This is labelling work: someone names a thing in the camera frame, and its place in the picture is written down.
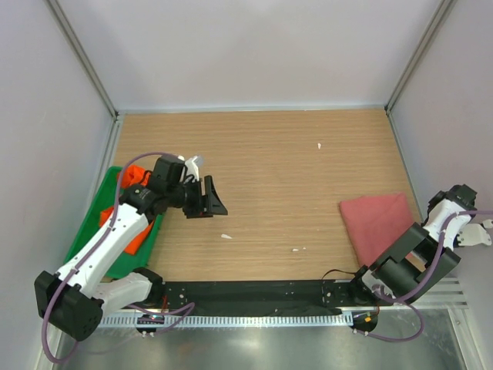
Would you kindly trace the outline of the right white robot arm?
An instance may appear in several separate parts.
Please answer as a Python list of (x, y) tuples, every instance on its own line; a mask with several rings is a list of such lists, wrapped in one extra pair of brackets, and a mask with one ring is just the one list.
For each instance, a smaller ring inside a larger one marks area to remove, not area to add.
[(413, 223), (347, 286), (354, 304), (374, 300), (411, 304), (460, 262), (457, 236), (475, 217), (477, 192), (466, 184), (439, 191), (428, 202), (427, 218)]

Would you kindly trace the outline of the pink t shirt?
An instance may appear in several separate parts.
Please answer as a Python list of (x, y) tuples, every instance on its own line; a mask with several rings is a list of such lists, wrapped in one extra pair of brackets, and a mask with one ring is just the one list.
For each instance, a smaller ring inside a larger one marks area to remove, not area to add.
[(414, 223), (404, 193), (343, 200), (339, 210), (361, 266), (371, 266)]

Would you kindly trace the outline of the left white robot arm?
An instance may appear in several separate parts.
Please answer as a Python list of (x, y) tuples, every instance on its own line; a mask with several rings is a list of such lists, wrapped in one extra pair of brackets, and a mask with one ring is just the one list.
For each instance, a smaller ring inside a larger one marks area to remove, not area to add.
[(133, 303), (157, 307), (163, 299), (163, 279), (139, 267), (110, 284), (101, 280), (128, 244), (170, 207), (187, 218), (226, 215), (213, 178), (169, 183), (150, 175), (118, 192), (112, 214), (77, 255), (54, 274), (43, 271), (34, 282), (39, 316), (75, 339), (86, 340), (106, 315)]

